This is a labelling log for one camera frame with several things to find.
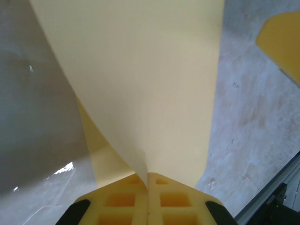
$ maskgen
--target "concrete floor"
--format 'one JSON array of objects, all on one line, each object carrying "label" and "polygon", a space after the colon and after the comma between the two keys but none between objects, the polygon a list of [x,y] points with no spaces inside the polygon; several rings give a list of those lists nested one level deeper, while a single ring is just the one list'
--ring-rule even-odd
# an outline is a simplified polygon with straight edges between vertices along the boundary
[{"label": "concrete floor", "polygon": [[[254,43],[268,17],[295,10],[298,0],[225,4],[210,153],[196,188],[234,216],[299,151],[300,89]],[[53,225],[96,184],[74,93],[26,0],[0,3],[0,59],[0,223]]]},{"label": "concrete floor", "polygon": [[299,151],[300,89],[255,46],[269,17],[298,0],[227,0],[210,153],[197,188],[233,216]]}]

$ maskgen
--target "yellow plastic base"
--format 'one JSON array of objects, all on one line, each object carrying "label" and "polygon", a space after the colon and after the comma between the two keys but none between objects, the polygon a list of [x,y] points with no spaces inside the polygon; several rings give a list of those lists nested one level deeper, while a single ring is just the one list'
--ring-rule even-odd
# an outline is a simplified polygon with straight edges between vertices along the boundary
[{"label": "yellow plastic base", "polygon": [[283,13],[268,19],[256,44],[300,85],[300,12]]},{"label": "yellow plastic base", "polygon": [[91,204],[79,225],[216,225],[205,203],[218,199],[157,173],[148,187],[133,174],[80,197]]}]

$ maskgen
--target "square cutout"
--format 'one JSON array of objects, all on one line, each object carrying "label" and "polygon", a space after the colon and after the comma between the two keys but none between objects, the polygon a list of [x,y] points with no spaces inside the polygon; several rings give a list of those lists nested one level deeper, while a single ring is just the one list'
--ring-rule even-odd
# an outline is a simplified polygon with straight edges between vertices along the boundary
[{"label": "square cutout", "polygon": [[105,206],[111,207],[133,207],[135,205],[135,194],[114,193],[110,194],[105,202]]},{"label": "square cutout", "polygon": [[162,207],[189,207],[191,203],[185,193],[161,193],[160,206]]},{"label": "square cutout", "polygon": [[196,214],[165,214],[164,225],[201,225]]},{"label": "square cutout", "polygon": [[132,215],[101,215],[98,225],[131,225]]}]

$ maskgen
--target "yellow foam block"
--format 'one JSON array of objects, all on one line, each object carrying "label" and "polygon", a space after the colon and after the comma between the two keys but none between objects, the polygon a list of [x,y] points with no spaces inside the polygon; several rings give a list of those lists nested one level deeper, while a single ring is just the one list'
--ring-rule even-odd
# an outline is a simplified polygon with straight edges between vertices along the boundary
[{"label": "yellow foam block", "polygon": [[300,12],[282,13],[268,19],[256,44],[300,85]]}]

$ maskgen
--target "black rubber edge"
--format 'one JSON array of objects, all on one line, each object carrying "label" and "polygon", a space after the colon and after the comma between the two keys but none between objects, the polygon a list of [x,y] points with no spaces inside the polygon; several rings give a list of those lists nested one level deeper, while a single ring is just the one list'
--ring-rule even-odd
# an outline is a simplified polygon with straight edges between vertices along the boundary
[{"label": "black rubber edge", "polygon": [[205,205],[210,211],[212,217],[214,217],[217,225],[238,225],[223,205],[211,201],[206,202]]},{"label": "black rubber edge", "polygon": [[56,225],[78,225],[89,206],[90,201],[87,199],[72,204]]}]

